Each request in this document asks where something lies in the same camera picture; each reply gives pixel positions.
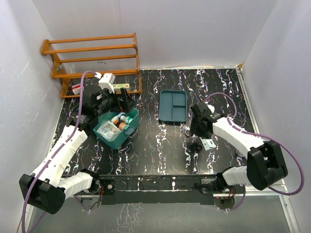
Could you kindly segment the white bottle green label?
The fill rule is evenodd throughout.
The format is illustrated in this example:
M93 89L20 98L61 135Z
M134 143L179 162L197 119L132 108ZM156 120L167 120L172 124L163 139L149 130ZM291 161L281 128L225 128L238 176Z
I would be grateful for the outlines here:
M120 117L120 120L123 121L126 124L129 124L133 119L130 116L122 115Z

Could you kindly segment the blue cap small bottle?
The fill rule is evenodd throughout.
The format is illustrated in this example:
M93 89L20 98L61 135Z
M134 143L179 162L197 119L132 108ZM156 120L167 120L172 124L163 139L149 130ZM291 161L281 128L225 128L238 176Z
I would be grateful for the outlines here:
M119 119L121 116L125 115L125 113L116 114L111 120Z

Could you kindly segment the brown glass medicine bottle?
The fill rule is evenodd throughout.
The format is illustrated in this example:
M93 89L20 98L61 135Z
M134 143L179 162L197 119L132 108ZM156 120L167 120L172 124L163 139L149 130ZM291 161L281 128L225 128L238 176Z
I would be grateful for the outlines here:
M122 131L122 130L127 126L126 123L124 123L123 121L118 120L118 119L114 121L114 125L115 125L120 131Z

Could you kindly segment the blue white card packet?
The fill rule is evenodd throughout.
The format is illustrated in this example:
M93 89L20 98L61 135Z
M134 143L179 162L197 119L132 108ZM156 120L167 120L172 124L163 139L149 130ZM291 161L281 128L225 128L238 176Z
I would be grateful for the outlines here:
M205 150L211 150L216 148L216 145L212 139L204 139L200 137L200 140Z

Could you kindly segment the teal medicine kit box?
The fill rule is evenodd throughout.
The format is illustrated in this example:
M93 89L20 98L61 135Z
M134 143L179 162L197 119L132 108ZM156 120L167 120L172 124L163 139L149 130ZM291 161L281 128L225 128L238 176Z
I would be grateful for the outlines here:
M99 117L93 129L96 136L110 148L117 150L139 126L136 108L129 113L107 112Z

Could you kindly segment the white gauze packet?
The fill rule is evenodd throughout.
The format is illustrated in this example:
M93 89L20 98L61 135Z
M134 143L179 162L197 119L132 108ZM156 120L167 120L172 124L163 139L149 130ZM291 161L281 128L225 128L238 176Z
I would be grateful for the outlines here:
M105 140L113 141L121 131L111 121L103 121L96 132Z

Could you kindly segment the dark blue divided tray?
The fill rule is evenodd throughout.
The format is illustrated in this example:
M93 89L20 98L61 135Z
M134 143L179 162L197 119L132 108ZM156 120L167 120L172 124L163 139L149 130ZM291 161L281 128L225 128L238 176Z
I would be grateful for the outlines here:
M188 118L187 93L183 90L161 90L158 117L165 123L185 123Z

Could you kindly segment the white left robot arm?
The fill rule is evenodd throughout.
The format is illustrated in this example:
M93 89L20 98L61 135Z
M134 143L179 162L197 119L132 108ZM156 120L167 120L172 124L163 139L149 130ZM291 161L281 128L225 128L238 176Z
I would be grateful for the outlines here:
M107 112L129 113L135 105L125 88L121 88L120 94L115 94L98 85L86 86L50 153L30 175L21 176L19 186L24 205L55 214L67 198L85 190L91 194L98 192L101 186L99 175L93 171L82 169L66 179L62 175L101 116Z

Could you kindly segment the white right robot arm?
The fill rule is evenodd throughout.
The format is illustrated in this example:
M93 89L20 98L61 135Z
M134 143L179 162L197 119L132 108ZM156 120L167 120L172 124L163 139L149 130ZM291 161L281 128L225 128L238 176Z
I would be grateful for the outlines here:
M246 166L229 167L207 184L213 190L229 192L235 185L264 190L288 175L280 144L251 135L230 118L211 112L204 103L191 107L190 134L211 138L218 136L231 144L247 160Z

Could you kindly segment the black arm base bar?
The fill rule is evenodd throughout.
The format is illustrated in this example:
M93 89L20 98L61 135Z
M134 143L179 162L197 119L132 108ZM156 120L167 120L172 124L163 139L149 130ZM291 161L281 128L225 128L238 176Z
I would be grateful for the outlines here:
M242 187L228 191L208 186L215 175L100 175L89 193L82 198L99 198L102 205L128 203L199 203L213 205L214 198L232 198L243 193Z

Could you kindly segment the cream medicine box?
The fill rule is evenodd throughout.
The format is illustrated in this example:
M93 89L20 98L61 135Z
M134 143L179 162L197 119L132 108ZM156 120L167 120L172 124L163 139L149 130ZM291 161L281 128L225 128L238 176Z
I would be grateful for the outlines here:
M112 85L115 92L120 92L122 88L125 88L127 91L130 91L129 83L116 83Z

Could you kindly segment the red white medicine box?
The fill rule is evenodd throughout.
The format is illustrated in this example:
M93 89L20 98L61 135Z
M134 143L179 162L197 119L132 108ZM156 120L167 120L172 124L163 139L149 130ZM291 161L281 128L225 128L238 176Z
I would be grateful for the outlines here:
M80 84L75 84L71 86L74 95L79 95L81 93L81 88L84 88L84 86L81 86Z

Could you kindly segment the clear plastic measuring cup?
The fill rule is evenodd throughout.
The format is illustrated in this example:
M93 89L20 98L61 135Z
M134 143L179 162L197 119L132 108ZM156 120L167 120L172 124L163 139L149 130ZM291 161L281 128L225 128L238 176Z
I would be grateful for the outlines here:
M242 157L242 158L245 158L245 155L240 152L239 150L236 150L236 154L239 156L239 157Z

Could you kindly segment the wooden shelf rack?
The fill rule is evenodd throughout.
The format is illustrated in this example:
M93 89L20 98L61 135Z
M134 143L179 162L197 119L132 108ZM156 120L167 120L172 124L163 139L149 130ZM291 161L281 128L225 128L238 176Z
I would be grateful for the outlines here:
M142 79L136 33L87 38L44 40L43 56L53 60L52 78L61 79L61 98L76 98L69 88L82 74L97 71L115 76L136 75L138 87L131 94L142 93Z

